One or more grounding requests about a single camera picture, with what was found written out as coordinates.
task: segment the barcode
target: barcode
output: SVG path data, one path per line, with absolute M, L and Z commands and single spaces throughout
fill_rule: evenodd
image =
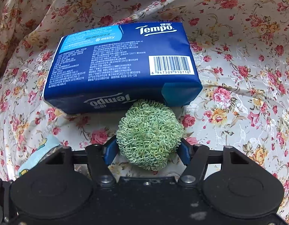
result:
M 149 56 L 149 69 L 151 75 L 195 74 L 189 56 Z

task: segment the floral fabric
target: floral fabric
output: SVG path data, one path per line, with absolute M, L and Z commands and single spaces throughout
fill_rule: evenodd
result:
M 137 21 L 183 23 L 204 86 L 175 109 L 184 137 L 210 149 L 232 145 L 271 172 L 289 222 L 289 0 L 0 0 L 0 177 L 16 178 L 49 133 L 74 150 L 115 134 L 125 112 L 67 116 L 41 95 L 60 37 Z M 178 177 L 185 167 L 174 155 L 159 172 L 123 156 L 109 168 L 118 178 Z

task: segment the screw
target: screw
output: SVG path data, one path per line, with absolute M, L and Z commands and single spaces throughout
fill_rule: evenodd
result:
M 111 183 L 113 180 L 113 178 L 110 176 L 110 175 L 102 175 L 100 177 L 100 181 L 104 184 L 108 184 L 108 183 Z
M 192 175 L 184 175 L 180 178 L 183 183 L 191 184 L 195 181 L 195 177 Z

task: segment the tissue pack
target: tissue pack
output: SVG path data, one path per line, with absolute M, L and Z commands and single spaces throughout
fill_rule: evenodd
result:
M 146 22 L 62 37 L 43 100 L 76 114 L 128 109 L 139 99 L 183 106 L 201 89 L 182 23 Z

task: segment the green scouring ball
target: green scouring ball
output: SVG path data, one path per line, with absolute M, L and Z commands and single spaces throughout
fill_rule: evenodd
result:
M 173 111 L 156 101 L 140 100 L 119 122 L 117 143 L 129 162 L 157 171 L 167 164 L 183 134 Z

